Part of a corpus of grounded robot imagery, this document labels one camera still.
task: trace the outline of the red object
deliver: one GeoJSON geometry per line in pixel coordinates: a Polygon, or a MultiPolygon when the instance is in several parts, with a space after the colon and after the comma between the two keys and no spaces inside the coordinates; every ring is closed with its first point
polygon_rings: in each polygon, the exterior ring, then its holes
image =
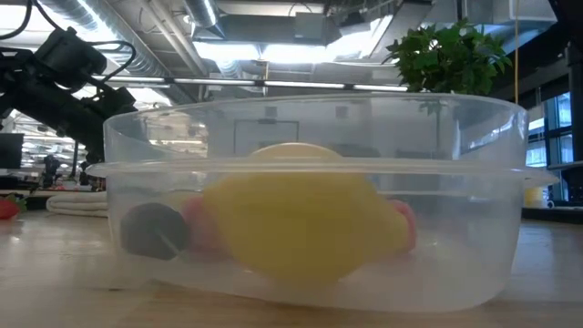
{"type": "Polygon", "coordinates": [[[405,251],[411,251],[415,248],[417,242],[417,232],[415,227],[415,213],[409,204],[400,200],[389,200],[389,202],[394,206],[394,208],[407,219],[409,224],[409,243],[405,251]]]}
{"type": "Polygon", "coordinates": [[[187,201],[180,213],[190,230],[189,250],[207,253],[212,257],[224,257],[225,251],[220,242],[217,226],[204,209],[202,196],[187,201]]]}
{"type": "Polygon", "coordinates": [[[0,220],[11,220],[20,213],[18,205],[10,200],[0,200],[0,220]]]}

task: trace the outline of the wooden table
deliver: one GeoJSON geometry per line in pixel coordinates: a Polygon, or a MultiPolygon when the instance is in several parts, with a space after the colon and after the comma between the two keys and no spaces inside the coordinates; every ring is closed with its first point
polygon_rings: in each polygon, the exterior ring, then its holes
{"type": "Polygon", "coordinates": [[[526,221],[506,290],[473,310],[316,309],[161,282],[117,289],[107,220],[31,212],[0,225],[0,327],[583,327],[583,227],[526,221]]]}

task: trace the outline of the yellow object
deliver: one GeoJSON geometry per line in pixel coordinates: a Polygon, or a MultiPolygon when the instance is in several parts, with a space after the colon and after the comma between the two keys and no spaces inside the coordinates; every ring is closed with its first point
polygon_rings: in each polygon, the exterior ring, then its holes
{"type": "MultiPolygon", "coordinates": [[[[307,144],[252,156],[340,157],[307,144]]],[[[360,174],[236,173],[203,194],[233,257],[279,281],[335,282],[407,243],[404,216],[360,174]]]]}
{"type": "Polygon", "coordinates": [[[543,189],[541,188],[529,188],[525,190],[525,206],[529,208],[544,208],[546,207],[545,200],[543,199],[543,189]]]}

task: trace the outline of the fluorescent light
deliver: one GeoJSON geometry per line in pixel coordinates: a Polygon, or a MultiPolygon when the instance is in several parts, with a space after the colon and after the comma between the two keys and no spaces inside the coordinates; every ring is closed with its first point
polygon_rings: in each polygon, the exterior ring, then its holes
{"type": "Polygon", "coordinates": [[[317,87],[342,89],[342,83],[314,83],[314,82],[286,82],[286,81],[265,81],[266,87],[317,87]]]}
{"type": "Polygon", "coordinates": [[[144,84],[144,83],[129,83],[126,87],[133,87],[133,88],[141,88],[141,87],[149,87],[149,88],[170,88],[169,84],[165,85],[151,85],[151,84],[144,84]]]}
{"type": "Polygon", "coordinates": [[[324,46],[269,45],[261,59],[281,64],[315,64],[332,61],[324,46]]]}
{"type": "Polygon", "coordinates": [[[255,82],[251,80],[228,80],[213,78],[175,78],[176,83],[184,84],[206,84],[217,86],[254,86],[255,82]]]}
{"type": "Polygon", "coordinates": [[[151,143],[152,145],[156,145],[158,143],[161,143],[162,145],[166,145],[166,144],[195,144],[195,145],[200,145],[202,144],[202,141],[200,140],[150,140],[149,143],[151,143]]]}
{"type": "Polygon", "coordinates": [[[399,86],[368,86],[368,85],[354,85],[354,90],[362,91],[407,91],[407,87],[399,86]]]}
{"type": "MultiPolygon", "coordinates": [[[[95,79],[103,79],[105,76],[93,76],[95,79]]],[[[112,77],[109,82],[119,83],[164,83],[164,77],[112,77]]]]}
{"type": "Polygon", "coordinates": [[[217,60],[256,60],[259,51],[251,44],[215,44],[194,42],[199,56],[214,61],[217,60]]]}
{"type": "Polygon", "coordinates": [[[60,138],[60,137],[43,137],[43,136],[25,136],[25,139],[55,140],[55,141],[61,141],[61,142],[72,142],[72,143],[75,143],[75,141],[73,139],[68,138],[68,137],[60,138]]]}

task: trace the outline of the computer monitor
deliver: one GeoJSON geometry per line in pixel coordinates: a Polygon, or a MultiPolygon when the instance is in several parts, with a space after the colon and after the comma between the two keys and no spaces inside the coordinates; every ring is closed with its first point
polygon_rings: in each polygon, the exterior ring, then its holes
{"type": "Polygon", "coordinates": [[[24,140],[22,133],[0,133],[0,169],[20,169],[24,140]]]}

